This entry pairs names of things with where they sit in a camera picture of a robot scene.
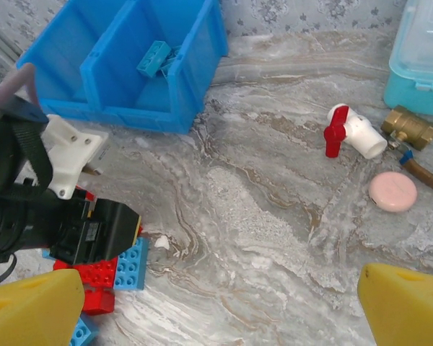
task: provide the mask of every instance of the red valve handle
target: red valve handle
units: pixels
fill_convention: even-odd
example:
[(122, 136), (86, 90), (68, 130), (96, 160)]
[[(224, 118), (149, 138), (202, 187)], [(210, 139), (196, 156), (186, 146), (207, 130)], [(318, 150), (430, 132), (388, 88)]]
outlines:
[(331, 124), (324, 130), (325, 155), (330, 158), (338, 157), (341, 142), (346, 138), (345, 123), (348, 117), (348, 106), (340, 106), (333, 112)]

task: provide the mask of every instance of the light blue plastic container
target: light blue plastic container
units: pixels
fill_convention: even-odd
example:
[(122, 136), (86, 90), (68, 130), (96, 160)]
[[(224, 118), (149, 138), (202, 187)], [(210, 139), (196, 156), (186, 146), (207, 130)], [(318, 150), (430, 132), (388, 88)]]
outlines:
[(433, 115), (433, 0), (408, 0), (390, 57), (384, 100)]
[[(139, 71), (157, 42), (176, 57)], [(187, 133), (227, 52), (218, 0), (69, 0), (17, 67), (36, 65), (46, 113)]]

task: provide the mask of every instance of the wallpaper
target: wallpaper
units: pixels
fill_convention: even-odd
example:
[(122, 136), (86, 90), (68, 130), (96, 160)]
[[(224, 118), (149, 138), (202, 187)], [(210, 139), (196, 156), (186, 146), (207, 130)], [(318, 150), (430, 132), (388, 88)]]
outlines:
[[(0, 0), (0, 28), (29, 47), (66, 0)], [(230, 36), (394, 28), (406, 0), (220, 0)]]

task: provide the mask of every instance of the pvc valve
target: pvc valve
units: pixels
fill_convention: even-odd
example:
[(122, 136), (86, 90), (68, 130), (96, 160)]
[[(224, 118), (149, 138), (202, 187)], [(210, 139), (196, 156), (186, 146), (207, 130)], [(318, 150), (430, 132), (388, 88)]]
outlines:
[(388, 142), (372, 127), (370, 121), (349, 106), (343, 103), (336, 105), (329, 111), (327, 118), (331, 121), (324, 131), (327, 157), (338, 156), (342, 141), (353, 146), (366, 159), (373, 159), (386, 149)]
[(330, 158), (338, 157), (341, 142), (346, 138), (345, 123), (349, 107), (342, 105), (333, 111), (331, 124), (324, 130), (325, 155)]

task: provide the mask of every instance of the brass fitting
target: brass fitting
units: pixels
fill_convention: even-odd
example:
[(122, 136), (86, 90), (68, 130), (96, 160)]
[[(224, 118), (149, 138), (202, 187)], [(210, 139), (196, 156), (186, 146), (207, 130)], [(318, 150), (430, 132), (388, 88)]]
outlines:
[(381, 129), (387, 135), (394, 131), (399, 141), (409, 143), (417, 150), (423, 150), (433, 141), (433, 122), (422, 119), (403, 106), (396, 106), (388, 114)]

